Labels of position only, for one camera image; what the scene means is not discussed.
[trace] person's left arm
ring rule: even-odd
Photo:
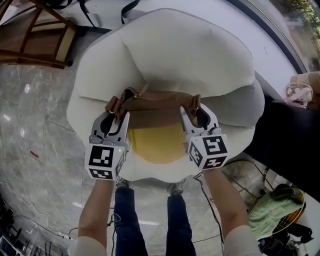
[[[89,237],[107,248],[107,225],[114,181],[97,179],[79,220],[78,238]]]

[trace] person's right arm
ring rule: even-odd
[[[236,227],[248,226],[245,203],[220,169],[206,170],[203,175],[221,218],[223,239]]]

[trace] blue jeans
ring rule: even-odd
[[[191,241],[186,203],[181,195],[171,195],[167,201],[168,232],[166,235],[166,256],[195,256]],[[119,187],[115,191],[114,213],[121,217],[115,223],[115,256],[147,256],[145,240],[140,231],[135,211],[135,192],[131,188]]]

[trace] gray shoe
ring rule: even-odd
[[[185,182],[186,182],[186,179],[184,178],[183,180],[177,183],[172,183],[167,189],[167,192],[169,193],[169,195],[170,196],[181,195],[184,192]]]
[[[126,187],[130,188],[130,182],[120,176],[116,177],[115,185],[117,188]]]

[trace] zipper pull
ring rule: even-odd
[[[138,94],[134,95],[135,99],[140,99],[141,95],[146,91],[146,89],[148,88],[149,84],[145,84],[145,86],[141,89],[141,91]]]

